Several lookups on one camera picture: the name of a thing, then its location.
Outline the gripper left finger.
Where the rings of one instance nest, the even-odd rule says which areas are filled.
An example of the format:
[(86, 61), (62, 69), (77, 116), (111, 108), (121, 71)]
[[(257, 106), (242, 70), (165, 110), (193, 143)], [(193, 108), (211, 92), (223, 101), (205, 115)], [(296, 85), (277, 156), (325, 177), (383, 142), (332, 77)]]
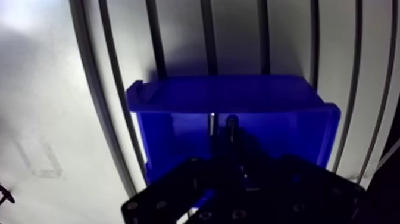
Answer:
[(126, 223), (176, 223), (212, 191), (188, 223), (233, 223), (232, 185), (233, 167), (226, 156), (190, 158), (126, 201), (121, 212)]

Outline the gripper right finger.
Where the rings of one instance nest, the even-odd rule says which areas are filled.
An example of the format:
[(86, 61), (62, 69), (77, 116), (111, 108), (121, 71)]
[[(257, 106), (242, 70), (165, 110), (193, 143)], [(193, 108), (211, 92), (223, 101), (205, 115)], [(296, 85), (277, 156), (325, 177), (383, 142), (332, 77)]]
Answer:
[(232, 211), (243, 223), (352, 223), (366, 191), (295, 155), (270, 157), (232, 117), (244, 191)]

